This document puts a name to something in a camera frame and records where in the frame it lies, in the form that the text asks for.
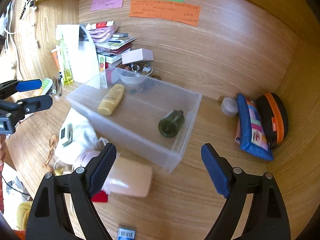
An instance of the black pouch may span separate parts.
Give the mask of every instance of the black pouch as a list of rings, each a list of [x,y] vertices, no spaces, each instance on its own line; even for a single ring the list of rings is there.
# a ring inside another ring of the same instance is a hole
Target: black pouch
[[[270,148],[281,143],[288,134],[288,115],[281,99],[274,93],[265,93],[256,100],[257,110],[261,116]]]

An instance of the pink box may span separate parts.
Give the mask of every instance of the pink box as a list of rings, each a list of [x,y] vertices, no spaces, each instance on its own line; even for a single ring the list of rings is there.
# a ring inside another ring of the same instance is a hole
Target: pink box
[[[151,60],[153,60],[153,53],[149,49],[135,49],[122,53],[122,64]]]

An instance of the barcode label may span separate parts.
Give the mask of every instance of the barcode label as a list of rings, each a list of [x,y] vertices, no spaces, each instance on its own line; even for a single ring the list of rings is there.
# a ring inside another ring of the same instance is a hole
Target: barcode label
[[[118,240],[124,240],[123,237],[125,237],[126,239],[134,239],[134,235],[135,235],[135,230],[130,230],[130,229],[126,229],[126,228],[119,228],[118,229]]]

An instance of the purple yarn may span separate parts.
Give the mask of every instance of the purple yarn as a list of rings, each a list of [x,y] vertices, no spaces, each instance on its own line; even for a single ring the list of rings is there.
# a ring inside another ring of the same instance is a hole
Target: purple yarn
[[[115,33],[115,28],[113,26],[98,28],[94,30],[89,30],[90,36],[95,43],[108,42],[111,36]]]

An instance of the white paper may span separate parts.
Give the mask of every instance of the white paper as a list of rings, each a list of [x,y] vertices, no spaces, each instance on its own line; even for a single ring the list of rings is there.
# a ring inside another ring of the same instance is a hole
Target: white paper
[[[57,25],[57,32],[59,30],[62,32],[64,42],[68,48],[73,80],[86,83],[99,74],[99,63],[95,45],[86,30],[85,33],[89,41],[79,41],[79,28],[85,30],[84,27],[78,24]],[[100,88],[100,82],[95,80],[90,81],[87,85],[97,89]]]

